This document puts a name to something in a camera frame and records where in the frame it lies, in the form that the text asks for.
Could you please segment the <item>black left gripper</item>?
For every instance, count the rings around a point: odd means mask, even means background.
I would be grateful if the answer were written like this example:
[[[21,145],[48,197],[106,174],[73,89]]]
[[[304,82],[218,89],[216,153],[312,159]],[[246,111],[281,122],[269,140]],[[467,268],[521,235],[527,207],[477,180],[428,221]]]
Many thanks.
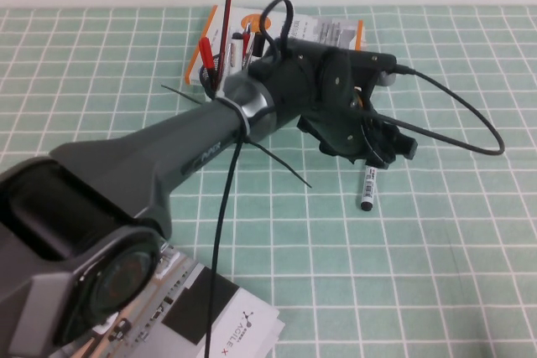
[[[396,154],[412,160],[418,143],[401,132],[391,143],[394,126],[360,117],[354,112],[314,111],[314,126],[303,116],[297,122],[303,133],[315,135],[322,153],[355,163],[364,160],[374,168],[387,169]]]

